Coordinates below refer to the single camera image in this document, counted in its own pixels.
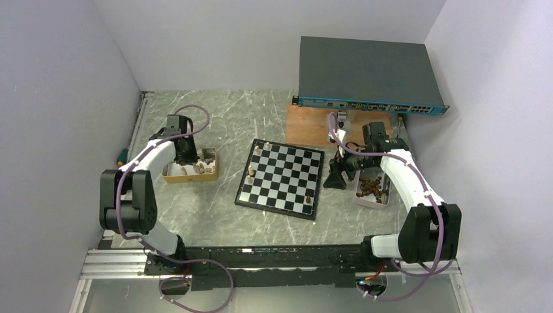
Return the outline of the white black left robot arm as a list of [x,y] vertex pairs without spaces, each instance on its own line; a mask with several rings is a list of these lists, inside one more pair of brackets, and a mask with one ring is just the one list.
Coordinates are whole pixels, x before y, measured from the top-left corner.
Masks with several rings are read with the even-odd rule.
[[149,138],[146,148],[117,170],[100,176],[99,222],[126,239],[137,239],[163,254],[161,264],[172,274],[187,265],[182,238],[157,218],[153,179],[171,163],[192,164],[198,160],[194,125],[183,115],[169,115],[166,126]]

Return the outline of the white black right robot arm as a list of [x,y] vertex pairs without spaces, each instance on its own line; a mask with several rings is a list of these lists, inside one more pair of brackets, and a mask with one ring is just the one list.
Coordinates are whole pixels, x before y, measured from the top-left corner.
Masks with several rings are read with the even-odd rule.
[[385,259],[406,263],[451,261],[456,258],[462,213],[458,205],[438,196],[418,170],[407,143],[386,134],[382,122],[363,127],[364,146],[360,151],[344,144],[346,133],[327,122],[329,140],[338,147],[330,161],[325,188],[345,188],[343,178],[353,179],[358,171],[379,168],[391,180],[407,210],[407,217],[397,234],[371,235],[364,238],[359,261],[374,271]]

